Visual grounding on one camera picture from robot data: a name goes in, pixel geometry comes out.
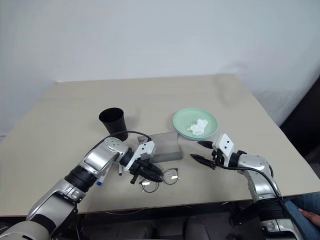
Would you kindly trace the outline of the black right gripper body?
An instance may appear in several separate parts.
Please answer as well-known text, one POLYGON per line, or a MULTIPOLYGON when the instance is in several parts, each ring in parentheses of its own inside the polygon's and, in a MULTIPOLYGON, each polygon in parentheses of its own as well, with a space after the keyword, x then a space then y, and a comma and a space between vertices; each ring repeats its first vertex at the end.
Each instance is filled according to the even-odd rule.
POLYGON ((216 167, 226 169, 229 166, 228 157, 220 149, 213 150, 211 153, 211 156, 212 156, 212 161, 210 164, 211 169, 215 170, 216 167))

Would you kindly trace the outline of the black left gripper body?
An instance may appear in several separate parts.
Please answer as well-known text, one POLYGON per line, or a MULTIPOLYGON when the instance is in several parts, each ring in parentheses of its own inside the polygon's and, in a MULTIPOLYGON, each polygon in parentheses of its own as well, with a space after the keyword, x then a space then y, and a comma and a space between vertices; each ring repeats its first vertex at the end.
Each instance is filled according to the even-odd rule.
POLYGON ((137 159, 134 161, 132 166, 129 169, 129 173, 133 175, 133 178, 130 180, 130 183, 134 185, 137 181, 137 178, 139 176, 142 176, 145 179, 148 179, 150 177, 149 170, 148 170, 149 160, 141 160, 137 159))

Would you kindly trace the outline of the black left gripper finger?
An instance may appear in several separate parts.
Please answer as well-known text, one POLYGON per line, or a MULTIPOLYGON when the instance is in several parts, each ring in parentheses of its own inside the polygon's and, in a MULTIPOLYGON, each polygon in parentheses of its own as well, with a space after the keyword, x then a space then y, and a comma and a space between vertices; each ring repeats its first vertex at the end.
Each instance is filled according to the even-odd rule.
POLYGON ((163 182, 163 175, 152 172, 141 172, 140 176, 152 182, 163 182))
POLYGON ((163 172, 160 168, 158 168, 157 166, 155 166, 152 163, 149 163, 146 167, 145 170, 152 176, 156 176, 156 177, 162 177, 163 176, 163 172))

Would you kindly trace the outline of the bystander's bare hand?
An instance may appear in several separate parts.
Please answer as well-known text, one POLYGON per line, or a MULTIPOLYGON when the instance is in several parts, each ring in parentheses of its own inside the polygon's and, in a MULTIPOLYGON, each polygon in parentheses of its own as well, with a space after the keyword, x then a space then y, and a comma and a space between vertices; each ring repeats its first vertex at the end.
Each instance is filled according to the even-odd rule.
POLYGON ((298 211, 309 221, 311 221, 316 227, 320 228, 320 216, 316 213, 303 210, 301 208, 298 209, 298 211))

